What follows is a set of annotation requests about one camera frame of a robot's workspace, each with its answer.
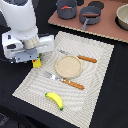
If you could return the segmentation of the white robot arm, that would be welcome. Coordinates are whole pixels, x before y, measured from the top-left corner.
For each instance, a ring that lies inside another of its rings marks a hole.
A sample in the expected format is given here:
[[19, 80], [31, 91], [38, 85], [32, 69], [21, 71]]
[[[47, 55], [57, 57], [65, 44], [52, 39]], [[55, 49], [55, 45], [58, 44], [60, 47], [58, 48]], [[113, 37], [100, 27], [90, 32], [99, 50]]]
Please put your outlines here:
[[38, 36], [32, 0], [0, 0], [0, 13], [10, 31], [2, 34], [5, 57], [11, 63], [27, 62], [54, 50], [54, 36]]

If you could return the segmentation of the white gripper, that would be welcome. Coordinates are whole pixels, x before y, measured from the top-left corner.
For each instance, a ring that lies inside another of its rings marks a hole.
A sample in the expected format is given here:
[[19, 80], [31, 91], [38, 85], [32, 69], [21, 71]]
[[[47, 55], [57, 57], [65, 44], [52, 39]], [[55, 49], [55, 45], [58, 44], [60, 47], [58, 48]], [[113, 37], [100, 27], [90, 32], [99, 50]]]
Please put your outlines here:
[[30, 40], [18, 40], [10, 31], [2, 34], [2, 46], [5, 57], [11, 63], [27, 62], [38, 58], [39, 54], [54, 50], [54, 36], [44, 34]]

